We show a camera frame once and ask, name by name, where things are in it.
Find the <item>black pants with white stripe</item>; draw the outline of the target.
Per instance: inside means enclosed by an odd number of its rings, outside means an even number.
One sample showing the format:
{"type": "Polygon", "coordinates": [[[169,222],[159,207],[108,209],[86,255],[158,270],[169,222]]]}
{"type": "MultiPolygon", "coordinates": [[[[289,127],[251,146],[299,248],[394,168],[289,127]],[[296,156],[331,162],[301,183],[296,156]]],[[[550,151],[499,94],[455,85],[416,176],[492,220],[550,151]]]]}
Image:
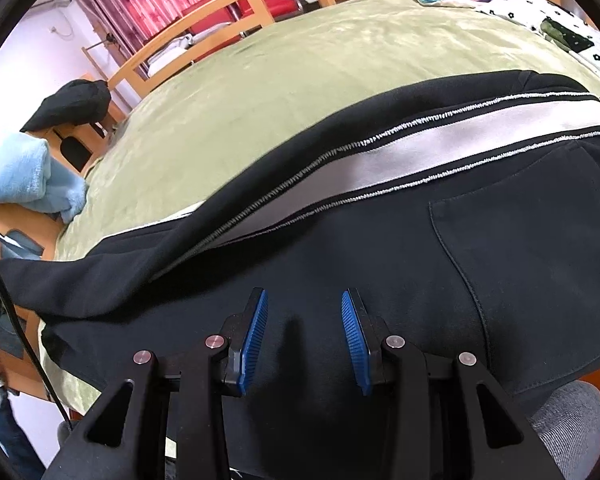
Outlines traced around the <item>black pants with white stripe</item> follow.
{"type": "Polygon", "coordinates": [[[525,411],[600,367],[600,96],[508,70],[411,84],[340,110],[182,218],[67,262],[4,260],[61,368],[105,387],[131,353],[207,336],[251,289],[270,314],[228,456],[275,479],[324,477],[375,430],[340,298],[436,356],[470,351],[525,411]]]}

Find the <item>green plush bed blanket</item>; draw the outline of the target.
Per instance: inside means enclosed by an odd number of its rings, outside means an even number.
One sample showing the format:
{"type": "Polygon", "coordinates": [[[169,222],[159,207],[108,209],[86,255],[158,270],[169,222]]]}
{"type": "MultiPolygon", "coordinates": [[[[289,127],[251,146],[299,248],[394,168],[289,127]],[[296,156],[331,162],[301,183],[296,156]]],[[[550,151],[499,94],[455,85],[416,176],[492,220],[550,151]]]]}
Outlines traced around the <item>green plush bed blanket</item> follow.
{"type": "Polygon", "coordinates": [[[352,0],[292,18],[196,63],[143,99],[87,178],[59,260],[204,200],[267,151],[343,108],[432,78],[496,70],[600,76],[501,18],[408,0],[352,0]]]}

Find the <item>grey slipper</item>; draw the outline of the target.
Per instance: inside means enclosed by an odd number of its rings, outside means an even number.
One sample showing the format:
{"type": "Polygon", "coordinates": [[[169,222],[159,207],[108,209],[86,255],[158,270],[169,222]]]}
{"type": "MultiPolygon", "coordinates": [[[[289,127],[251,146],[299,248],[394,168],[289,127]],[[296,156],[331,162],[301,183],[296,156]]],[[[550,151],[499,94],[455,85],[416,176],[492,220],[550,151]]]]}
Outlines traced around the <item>grey slipper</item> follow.
{"type": "Polygon", "coordinates": [[[586,479],[600,458],[600,390],[575,380],[556,389],[530,424],[565,479],[586,479]]]}

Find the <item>black garment on footboard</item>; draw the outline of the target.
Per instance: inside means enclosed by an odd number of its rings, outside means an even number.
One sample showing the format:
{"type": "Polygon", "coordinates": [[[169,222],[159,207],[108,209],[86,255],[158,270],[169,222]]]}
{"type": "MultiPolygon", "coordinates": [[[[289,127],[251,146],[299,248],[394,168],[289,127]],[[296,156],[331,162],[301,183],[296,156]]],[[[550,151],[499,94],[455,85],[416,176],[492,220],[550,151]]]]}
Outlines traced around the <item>black garment on footboard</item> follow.
{"type": "Polygon", "coordinates": [[[101,122],[108,113],[111,93],[106,81],[75,79],[45,98],[20,128],[20,132],[37,132],[70,124],[80,126],[101,122]]]}

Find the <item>light blue towel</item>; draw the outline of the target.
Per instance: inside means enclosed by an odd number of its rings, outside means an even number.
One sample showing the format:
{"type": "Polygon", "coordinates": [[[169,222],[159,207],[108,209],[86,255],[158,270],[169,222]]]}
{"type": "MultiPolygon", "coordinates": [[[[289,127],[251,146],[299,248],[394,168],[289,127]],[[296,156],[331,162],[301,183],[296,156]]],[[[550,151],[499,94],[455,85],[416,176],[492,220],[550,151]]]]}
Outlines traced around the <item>light blue towel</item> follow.
{"type": "Polygon", "coordinates": [[[71,222],[86,204],[85,180],[53,158],[50,144],[25,133],[0,137],[0,204],[59,214],[71,222]]]}

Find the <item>red chair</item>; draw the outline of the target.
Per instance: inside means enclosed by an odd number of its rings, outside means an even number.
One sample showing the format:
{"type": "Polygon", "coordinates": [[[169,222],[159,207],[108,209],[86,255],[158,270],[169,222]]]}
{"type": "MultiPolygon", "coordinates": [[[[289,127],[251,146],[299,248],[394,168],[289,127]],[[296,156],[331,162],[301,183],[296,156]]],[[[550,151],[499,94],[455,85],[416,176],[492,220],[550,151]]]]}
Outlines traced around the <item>red chair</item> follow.
{"type": "MultiPolygon", "coordinates": [[[[262,0],[262,3],[275,21],[291,18],[300,12],[300,4],[297,0],[262,0]]],[[[209,37],[212,32],[219,32],[243,18],[249,18],[252,14],[253,7],[250,0],[236,0],[228,6],[223,6],[187,27],[186,34],[189,36],[189,44],[191,46],[198,44],[199,41],[209,37]]]]}

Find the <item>white floral quilt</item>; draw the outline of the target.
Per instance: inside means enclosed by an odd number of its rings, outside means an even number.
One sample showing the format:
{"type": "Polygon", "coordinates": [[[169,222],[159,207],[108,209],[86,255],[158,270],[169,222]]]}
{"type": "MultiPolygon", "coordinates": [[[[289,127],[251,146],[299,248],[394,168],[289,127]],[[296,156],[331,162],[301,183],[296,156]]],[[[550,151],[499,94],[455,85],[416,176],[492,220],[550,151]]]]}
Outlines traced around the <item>white floral quilt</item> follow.
{"type": "Polygon", "coordinates": [[[491,0],[477,10],[528,29],[573,56],[600,78],[600,31],[548,0],[491,0]]]}

